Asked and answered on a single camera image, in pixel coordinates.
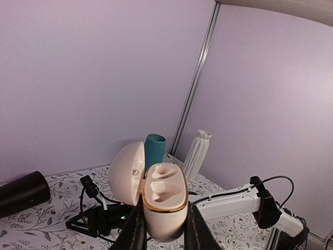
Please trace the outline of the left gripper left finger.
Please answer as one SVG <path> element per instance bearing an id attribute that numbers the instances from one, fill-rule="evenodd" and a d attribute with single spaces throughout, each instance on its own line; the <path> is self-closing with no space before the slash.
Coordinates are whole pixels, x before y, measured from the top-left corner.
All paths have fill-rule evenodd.
<path id="1" fill-rule="evenodd" d="M 124 228 L 109 250 L 143 250 L 147 249 L 147 230 L 143 201 L 139 200 L 133 208 Z"/>

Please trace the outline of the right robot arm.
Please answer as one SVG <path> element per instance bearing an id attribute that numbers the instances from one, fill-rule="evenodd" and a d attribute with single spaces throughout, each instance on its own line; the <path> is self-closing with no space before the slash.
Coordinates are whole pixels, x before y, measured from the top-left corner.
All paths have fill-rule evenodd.
<path id="1" fill-rule="evenodd" d="M 303 242 L 309 233 L 305 221 L 275 202 L 259 177 L 251 177 L 242 187 L 227 190 L 190 202 L 205 219 L 252 213 L 260 229 L 275 228 L 292 238 Z M 66 222 L 66 227 L 91 237 L 108 236 L 112 229 L 123 227 L 129 220 L 134 206 L 126 204 L 99 206 L 81 210 Z"/>

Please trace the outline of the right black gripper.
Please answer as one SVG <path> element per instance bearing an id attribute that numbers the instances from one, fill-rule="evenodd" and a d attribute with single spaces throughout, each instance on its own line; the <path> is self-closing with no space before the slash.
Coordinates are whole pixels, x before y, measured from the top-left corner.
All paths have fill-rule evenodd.
<path id="1" fill-rule="evenodd" d="M 88 209 L 81 214 L 70 218 L 66 228 L 82 233 L 90 237 L 97 237 L 97 234 L 110 234 L 111 230 L 123 228 L 133 210 L 129 205 L 108 205 L 105 210 L 103 206 Z"/>

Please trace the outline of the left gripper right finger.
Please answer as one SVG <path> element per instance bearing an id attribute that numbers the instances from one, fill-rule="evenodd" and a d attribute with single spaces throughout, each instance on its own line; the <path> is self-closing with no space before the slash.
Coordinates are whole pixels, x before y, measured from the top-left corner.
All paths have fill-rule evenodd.
<path id="1" fill-rule="evenodd" d="M 188 203 L 187 219 L 184 227 L 184 249 L 186 250 L 221 250 L 213 237 L 198 207 Z"/>

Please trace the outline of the cream earbud charging case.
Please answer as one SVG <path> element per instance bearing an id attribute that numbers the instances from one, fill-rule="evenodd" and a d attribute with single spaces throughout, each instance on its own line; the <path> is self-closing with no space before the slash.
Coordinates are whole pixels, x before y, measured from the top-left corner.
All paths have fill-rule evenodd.
<path id="1" fill-rule="evenodd" d="M 188 211 L 188 187 L 181 168 L 172 163 L 157 163 L 147 171 L 143 142 L 123 147 L 109 169 L 113 195 L 136 206 L 143 201 L 148 234 L 157 241 L 170 242 L 183 233 Z"/>

